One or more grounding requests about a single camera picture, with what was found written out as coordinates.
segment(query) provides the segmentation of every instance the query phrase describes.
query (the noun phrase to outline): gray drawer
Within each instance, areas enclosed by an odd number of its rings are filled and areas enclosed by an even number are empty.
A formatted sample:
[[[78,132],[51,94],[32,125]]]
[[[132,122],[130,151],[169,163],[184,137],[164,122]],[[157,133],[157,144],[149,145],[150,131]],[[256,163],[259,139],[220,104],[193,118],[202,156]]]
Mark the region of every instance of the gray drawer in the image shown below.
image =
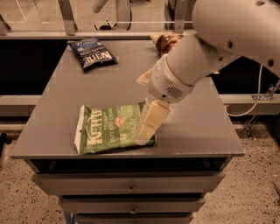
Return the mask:
[[[49,195],[207,193],[215,189],[224,176],[221,171],[35,174],[33,181]]]
[[[184,194],[155,196],[100,196],[60,198],[59,204],[69,214],[146,214],[192,213],[205,203],[202,198],[187,198]]]
[[[79,222],[92,222],[94,224],[188,224],[193,219],[189,213],[163,213],[163,214],[87,214],[75,215],[75,219]]]

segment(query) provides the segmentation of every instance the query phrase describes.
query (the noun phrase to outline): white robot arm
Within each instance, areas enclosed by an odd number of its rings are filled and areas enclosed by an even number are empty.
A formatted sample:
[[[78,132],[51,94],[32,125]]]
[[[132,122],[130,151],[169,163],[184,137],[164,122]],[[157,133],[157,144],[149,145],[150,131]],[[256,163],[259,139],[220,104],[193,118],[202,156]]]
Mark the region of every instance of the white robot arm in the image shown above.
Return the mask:
[[[280,7],[270,0],[197,0],[195,32],[186,35],[151,69],[149,91],[179,102],[203,77],[240,56],[280,78]]]

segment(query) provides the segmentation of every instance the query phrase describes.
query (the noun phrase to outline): drawer knob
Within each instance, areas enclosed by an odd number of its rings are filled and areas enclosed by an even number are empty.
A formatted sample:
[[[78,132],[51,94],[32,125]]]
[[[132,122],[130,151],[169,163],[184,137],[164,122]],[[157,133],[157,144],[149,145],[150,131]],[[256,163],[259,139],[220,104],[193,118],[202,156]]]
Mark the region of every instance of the drawer knob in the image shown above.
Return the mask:
[[[131,185],[129,189],[127,190],[127,193],[135,193],[135,189],[133,189],[133,186]]]
[[[131,213],[131,214],[137,214],[137,211],[136,211],[135,208],[133,207],[130,213]]]

